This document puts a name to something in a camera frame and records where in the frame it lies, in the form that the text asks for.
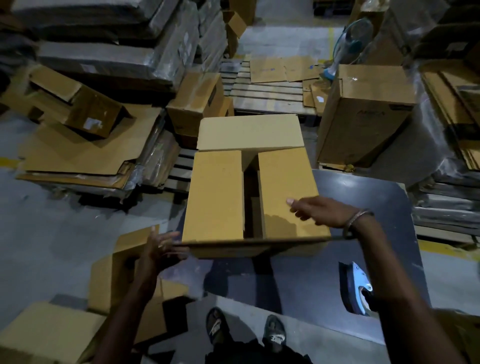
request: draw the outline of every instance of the fan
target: fan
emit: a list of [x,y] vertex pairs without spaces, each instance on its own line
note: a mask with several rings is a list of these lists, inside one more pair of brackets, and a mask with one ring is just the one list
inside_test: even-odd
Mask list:
[[351,64],[357,60],[365,47],[372,41],[373,25],[367,18],[361,18],[348,25],[336,41],[333,51],[333,63],[324,70],[329,80],[335,78],[338,65]]

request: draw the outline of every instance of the foot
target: foot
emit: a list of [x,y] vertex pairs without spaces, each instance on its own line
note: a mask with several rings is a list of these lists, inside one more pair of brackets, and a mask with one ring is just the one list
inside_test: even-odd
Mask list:
[[272,345],[273,352],[280,352],[282,345],[286,344],[287,334],[280,319],[270,315],[265,323],[264,340]]
[[218,307],[212,308],[207,314],[206,328],[212,345],[233,341],[225,315]]

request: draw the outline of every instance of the black table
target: black table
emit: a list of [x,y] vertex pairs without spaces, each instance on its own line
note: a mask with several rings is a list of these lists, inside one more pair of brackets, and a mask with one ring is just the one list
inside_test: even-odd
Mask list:
[[[371,209],[390,240],[408,276],[430,304],[411,205],[394,182],[313,170],[321,195]],[[185,215],[179,224],[183,230]],[[332,235],[341,235],[331,229]],[[193,296],[205,292],[228,297],[310,324],[384,344],[380,321],[349,313],[340,297],[338,262],[357,263],[367,272],[358,241],[336,241],[314,257],[198,260],[190,257],[163,272],[184,283]]]

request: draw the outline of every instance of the metal bangle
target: metal bangle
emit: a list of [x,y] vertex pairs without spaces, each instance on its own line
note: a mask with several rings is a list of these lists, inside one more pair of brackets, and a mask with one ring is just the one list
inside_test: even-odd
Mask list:
[[350,228],[352,227],[353,223],[357,221],[360,216],[363,216],[363,215],[375,216],[375,214],[367,208],[364,208],[363,210],[360,210],[355,215],[353,215],[343,227],[343,237],[345,239],[351,238],[351,235],[348,234],[350,232]]

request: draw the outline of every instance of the concrete floor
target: concrete floor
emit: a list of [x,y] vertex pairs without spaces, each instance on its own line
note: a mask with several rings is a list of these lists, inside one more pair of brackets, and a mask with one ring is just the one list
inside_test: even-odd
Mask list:
[[[321,21],[313,19],[311,0],[259,0],[257,16],[262,23],[249,28],[241,40],[243,51],[254,54],[308,54],[312,50],[313,55],[328,58],[332,40],[342,28],[335,25],[340,20],[314,27]],[[0,118],[0,160],[16,159],[18,144],[35,127],[10,112],[4,114]],[[302,131],[312,147],[314,130]],[[15,180],[7,168],[0,168],[0,183],[0,329],[32,302],[62,297],[84,301],[91,264],[111,253],[120,234],[153,224],[160,224],[161,232],[172,230],[185,208],[185,204],[173,203],[173,195],[168,193],[144,195],[128,213],[82,206],[76,196],[55,197],[33,183]],[[422,259],[434,307],[480,315],[477,261],[425,252]],[[191,293],[195,297],[203,294]],[[219,304],[260,335],[264,319],[252,320],[260,315],[257,309]],[[287,329],[289,337],[297,337],[293,340],[296,349],[315,358],[314,363],[327,359],[335,363],[387,361],[383,347],[364,340],[339,337],[304,323],[289,323]]]

